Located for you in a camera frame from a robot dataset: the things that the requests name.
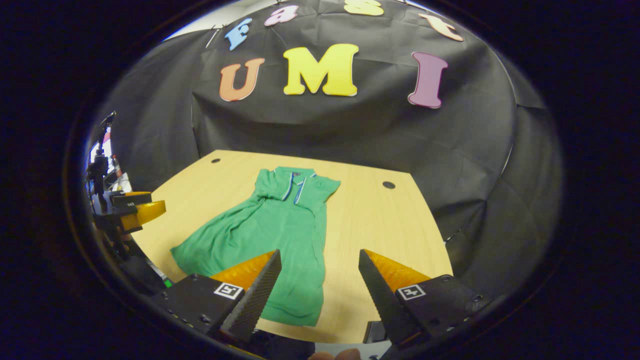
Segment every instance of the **purple letter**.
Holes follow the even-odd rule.
[[[441,58],[425,53],[413,53],[412,56],[418,60],[418,81],[415,84],[415,91],[409,94],[409,102],[437,109],[442,105],[442,101],[438,98],[440,77],[448,64]]]

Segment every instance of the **foam letter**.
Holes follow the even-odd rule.
[[[427,15],[425,13],[419,13],[418,15],[427,19],[429,21],[429,25],[431,25],[431,27],[435,31],[443,34],[444,36],[450,39],[453,39],[455,41],[465,41],[465,39],[463,39],[460,35],[457,35],[451,32],[451,30],[455,30],[456,28],[442,21],[442,19],[440,19],[439,17]]]
[[[376,0],[344,0],[344,9],[349,13],[379,16],[385,13]]]
[[[413,53],[412,56],[418,61],[418,80],[415,91],[409,95],[409,102],[437,109],[442,105],[442,101],[438,98],[440,78],[448,64],[441,58],[425,53]]]
[[[265,26],[278,24],[279,22],[287,22],[296,17],[297,5],[285,6],[271,13],[271,17],[264,22]]]
[[[225,35],[225,38],[229,39],[229,42],[231,43],[229,50],[235,49],[236,46],[240,45],[240,43],[242,43],[246,39],[246,36],[244,34],[249,32],[249,26],[247,24],[250,22],[251,18],[246,18]]]
[[[220,71],[222,74],[222,78],[220,79],[220,97],[224,101],[236,101],[249,96],[255,88],[255,82],[258,79],[258,68],[261,63],[264,63],[263,58],[252,59],[244,63],[246,67],[246,80],[244,81],[244,86],[237,90],[234,89],[234,78],[236,77],[236,71],[240,69],[240,64],[224,67]]]
[[[358,88],[351,79],[353,55],[358,47],[353,44],[335,44],[326,50],[320,61],[316,61],[306,47],[295,47],[284,52],[282,56],[289,59],[289,81],[284,87],[287,95],[300,95],[305,86],[300,83],[300,76],[305,80],[309,91],[315,94],[325,76],[328,77],[322,90],[327,95],[355,96]]]

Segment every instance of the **green dress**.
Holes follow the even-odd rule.
[[[262,318],[315,326],[323,304],[326,200],[340,181],[313,169],[260,170],[251,197],[171,249],[187,274],[206,276],[275,249],[282,271]]]

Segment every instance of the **wooden table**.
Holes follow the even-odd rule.
[[[327,201],[324,304],[315,327],[260,319],[256,328],[320,343],[361,343],[368,321],[380,320],[358,271],[369,249],[425,275],[452,274],[438,227],[410,174],[331,161],[217,150],[153,192],[166,213],[133,234],[148,258],[172,281],[186,274],[169,251],[216,215],[246,200],[262,168],[313,168],[342,184]],[[386,188],[390,181],[396,187]]]

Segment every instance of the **finger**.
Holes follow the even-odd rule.
[[[311,357],[307,360],[333,360],[333,355],[329,354],[328,352],[320,351],[311,355]]]
[[[356,348],[348,348],[336,355],[335,360],[360,360],[360,351]]]

